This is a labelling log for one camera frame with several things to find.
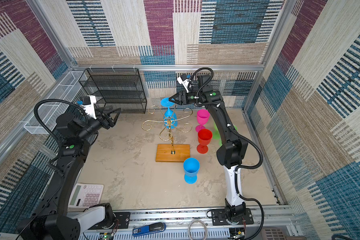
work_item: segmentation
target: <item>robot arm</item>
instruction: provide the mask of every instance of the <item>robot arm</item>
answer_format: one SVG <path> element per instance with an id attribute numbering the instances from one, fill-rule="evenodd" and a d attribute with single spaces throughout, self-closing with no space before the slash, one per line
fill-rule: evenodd
<path id="1" fill-rule="evenodd" d="M 17 226 L 23 239 L 78 239 L 81 233 L 96 223 L 104 227 L 114 224 L 115 217 L 109 203 L 91 206 L 75 218 L 66 216 L 69 197 L 91 145 L 87 138 L 102 127 L 105 129 L 114 127 L 121 113 L 120 108 L 95 109 L 94 103 L 96 103 L 94 96 L 85 96 L 80 102 L 88 114 L 87 122 L 77 119 L 72 113 L 63 113 L 57 118 L 56 129 L 64 137 L 65 142 L 59 146 L 54 167 L 55 174 L 43 199 L 31 217 L 21 220 Z M 116 114 L 116 116 L 111 118 L 110 114 Z"/>
<path id="2" fill-rule="evenodd" d="M 210 84 L 213 71 L 210 75 L 197 76 L 197 91 L 181 91 L 169 98 L 169 101 L 179 105 L 194 103 L 197 106 L 205 106 L 211 114 L 221 136 L 222 146 L 217 150 L 216 155 L 219 163 L 224 166 L 225 180 L 227 183 L 227 194 L 225 199 L 225 213 L 227 221 L 237 224 L 245 214 L 245 202 L 241 191 L 240 170 L 242 159 L 245 156 L 249 139 L 242 137 L 233 128 L 223 98 L 219 91 L 214 91 Z"/>

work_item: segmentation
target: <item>white wire basket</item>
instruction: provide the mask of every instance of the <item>white wire basket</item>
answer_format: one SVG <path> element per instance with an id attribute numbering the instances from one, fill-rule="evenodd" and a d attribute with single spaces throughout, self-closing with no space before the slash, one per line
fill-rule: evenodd
<path id="1" fill-rule="evenodd" d="M 81 85 L 79 83 L 80 76 L 83 75 L 83 78 L 86 78 L 85 74 L 82 74 L 81 71 L 71 71 L 66 74 L 64 79 L 58 84 L 58 86 L 53 90 L 53 92 L 46 97 L 62 99 L 68 102 L 72 102 L 79 90 Z M 53 130 L 56 126 L 56 119 L 61 114 L 65 113 L 68 108 L 68 104 L 65 103 L 45 103 L 39 107 L 39 116 L 45 125 Z M 49 134 L 36 120 L 34 114 L 30 120 L 24 125 L 24 128 L 30 134 Z"/>

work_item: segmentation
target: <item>black wire mesh shelf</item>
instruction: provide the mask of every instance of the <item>black wire mesh shelf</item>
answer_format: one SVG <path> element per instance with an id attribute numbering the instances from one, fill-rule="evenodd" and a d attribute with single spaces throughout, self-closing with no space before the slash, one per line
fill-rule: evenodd
<path id="1" fill-rule="evenodd" d="M 87 94 L 96 96 L 97 107 L 112 105 L 123 113 L 145 113 L 147 98 L 138 69 L 87 68 L 79 82 Z"/>

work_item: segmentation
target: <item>red goblet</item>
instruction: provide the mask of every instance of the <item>red goblet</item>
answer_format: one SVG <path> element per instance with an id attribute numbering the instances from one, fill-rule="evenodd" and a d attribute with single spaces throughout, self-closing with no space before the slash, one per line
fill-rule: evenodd
<path id="1" fill-rule="evenodd" d="M 198 133 L 198 140 L 199 140 L 199 145 L 197 146 L 197 151 L 199 153 L 207 153 L 208 152 L 208 144 L 211 142 L 212 139 L 212 132 L 208 129 L 201 129 Z"/>

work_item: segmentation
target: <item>red wire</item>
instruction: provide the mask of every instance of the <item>red wire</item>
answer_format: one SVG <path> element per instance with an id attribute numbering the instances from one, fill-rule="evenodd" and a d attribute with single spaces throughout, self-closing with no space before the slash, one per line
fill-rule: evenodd
<path id="1" fill-rule="evenodd" d="M 116 227 L 116 226 L 117 226 L 117 228 L 116 228 L 115 233 L 116 233 L 117 230 L 119 229 L 119 220 L 118 220 L 118 219 L 116 219 L 116 220 L 117 220 L 117 221 L 116 221 L 116 223 L 115 223 L 115 226 L 113 227 L 112 232 L 110 233 L 111 235 L 112 235 L 112 233 L 114 233 L 113 230 L 115 230 L 115 227 Z"/>
<path id="2" fill-rule="evenodd" d="M 247 234 L 247 224 L 245 223 L 244 218 L 242 217 L 242 222 L 244 223 L 244 236 Z"/>

